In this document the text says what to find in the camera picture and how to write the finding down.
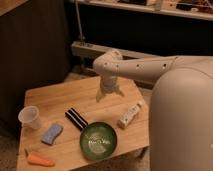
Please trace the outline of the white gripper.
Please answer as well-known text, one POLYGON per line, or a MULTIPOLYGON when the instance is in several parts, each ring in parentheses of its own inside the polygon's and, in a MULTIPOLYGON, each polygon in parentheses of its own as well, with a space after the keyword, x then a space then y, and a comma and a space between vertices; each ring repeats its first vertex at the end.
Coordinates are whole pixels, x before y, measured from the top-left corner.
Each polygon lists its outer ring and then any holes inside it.
POLYGON ((100 102, 104 98, 104 94, 116 94, 124 97, 124 93, 120 90, 118 85, 118 78, 116 76, 103 75, 100 79, 100 90, 96 94, 96 102, 100 102))

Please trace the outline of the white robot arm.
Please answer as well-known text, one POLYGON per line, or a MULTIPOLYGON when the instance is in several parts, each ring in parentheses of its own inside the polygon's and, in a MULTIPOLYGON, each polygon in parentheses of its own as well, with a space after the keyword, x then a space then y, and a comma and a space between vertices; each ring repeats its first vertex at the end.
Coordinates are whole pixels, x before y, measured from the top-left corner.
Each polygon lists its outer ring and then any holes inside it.
POLYGON ((108 50, 93 62, 93 69, 100 75, 96 101, 110 93, 124 95, 118 83, 119 77, 155 82, 172 68, 176 59, 176 56, 171 56, 124 60, 119 50, 108 50))

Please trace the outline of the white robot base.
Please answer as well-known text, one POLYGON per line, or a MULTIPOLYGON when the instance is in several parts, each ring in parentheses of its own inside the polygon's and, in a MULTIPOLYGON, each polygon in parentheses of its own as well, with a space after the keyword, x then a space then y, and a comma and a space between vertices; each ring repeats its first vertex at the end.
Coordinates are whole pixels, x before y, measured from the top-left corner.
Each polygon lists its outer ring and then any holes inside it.
POLYGON ((213 171, 213 59, 177 67, 155 85, 151 171, 213 171))

